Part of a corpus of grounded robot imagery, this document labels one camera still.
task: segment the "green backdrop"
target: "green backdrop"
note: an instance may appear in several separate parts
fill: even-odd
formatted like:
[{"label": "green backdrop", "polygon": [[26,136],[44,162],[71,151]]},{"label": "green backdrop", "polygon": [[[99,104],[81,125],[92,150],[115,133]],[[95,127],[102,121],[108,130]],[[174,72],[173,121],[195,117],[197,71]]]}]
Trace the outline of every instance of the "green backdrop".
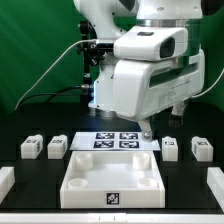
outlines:
[{"label": "green backdrop", "polygon": [[[64,50],[80,40],[78,23],[84,18],[76,11],[72,0],[1,0],[0,1],[0,121],[19,98]],[[118,19],[130,27],[134,19]],[[206,53],[206,84],[210,86],[224,67],[224,9],[204,17],[202,48]],[[76,51],[64,60],[35,88],[32,94],[55,92],[81,84],[82,57]],[[224,80],[206,96],[198,99],[216,104],[224,110]],[[57,100],[79,100],[59,98]]]}]

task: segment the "small white block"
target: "small white block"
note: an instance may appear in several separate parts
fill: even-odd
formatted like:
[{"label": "small white block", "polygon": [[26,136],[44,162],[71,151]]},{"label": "small white block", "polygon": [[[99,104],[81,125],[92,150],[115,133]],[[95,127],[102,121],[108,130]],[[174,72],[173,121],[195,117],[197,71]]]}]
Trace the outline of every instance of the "small white block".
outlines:
[{"label": "small white block", "polygon": [[178,146],[175,138],[165,137],[162,139],[163,161],[175,162],[178,160]]},{"label": "small white block", "polygon": [[194,137],[191,141],[191,151],[197,161],[212,162],[213,147],[206,138]]},{"label": "small white block", "polygon": [[208,168],[207,184],[224,211],[224,174],[220,168]]},{"label": "small white block", "polygon": [[2,167],[0,170],[0,204],[15,183],[14,167]]},{"label": "small white block", "polygon": [[22,159],[36,159],[43,149],[43,137],[41,135],[29,136],[21,145]]},{"label": "small white block", "polygon": [[55,136],[47,146],[48,159],[62,159],[68,149],[68,138],[65,135]]}]

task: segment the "black table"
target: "black table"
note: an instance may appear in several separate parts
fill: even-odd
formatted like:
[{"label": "black table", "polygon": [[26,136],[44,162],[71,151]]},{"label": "black table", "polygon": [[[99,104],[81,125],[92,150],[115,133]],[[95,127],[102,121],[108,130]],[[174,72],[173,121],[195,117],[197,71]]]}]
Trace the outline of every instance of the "black table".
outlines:
[{"label": "black table", "polygon": [[[168,126],[170,111],[155,116],[155,136],[175,137],[179,146],[178,162],[163,162],[155,152],[166,188],[165,209],[119,209],[140,214],[223,214],[207,186],[207,168],[224,167],[224,113],[210,104],[190,103],[181,128]],[[47,144],[53,136],[65,134],[69,146],[77,131],[140,131],[134,122],[119,118],[93,116],[79,103],[35,103],[13,112],[0,127],[0,168],[15,167],[16,182],[0,205],[0,213],[80,213],[94,209],[60,209],[60,187],[71,156],[48,160]],[[22,160],[20,145],[30,135],[44,137],[44,149],[36,160]],[[191,139],[206,137],[214,147],[214,161],[197,162],[191,153]],[[102,209],[101,212],[118,212]]]}]

